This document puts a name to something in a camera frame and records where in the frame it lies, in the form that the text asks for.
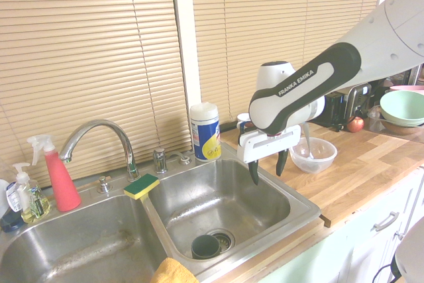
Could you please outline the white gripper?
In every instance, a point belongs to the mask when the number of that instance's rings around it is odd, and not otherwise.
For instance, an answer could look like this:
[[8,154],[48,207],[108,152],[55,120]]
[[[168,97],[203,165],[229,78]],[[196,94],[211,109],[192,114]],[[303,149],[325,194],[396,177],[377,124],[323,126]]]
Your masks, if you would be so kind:
[[248,163],[250,176],[257,186],[259,183],[258,160],[278,153],[276,175],[281,176],[288,158],[288,149],[297,145],[300,138],[301,127],[299,125],[288,127],[277,136],[268,136],[255,129],[240,136],[237,156],[244,163]]

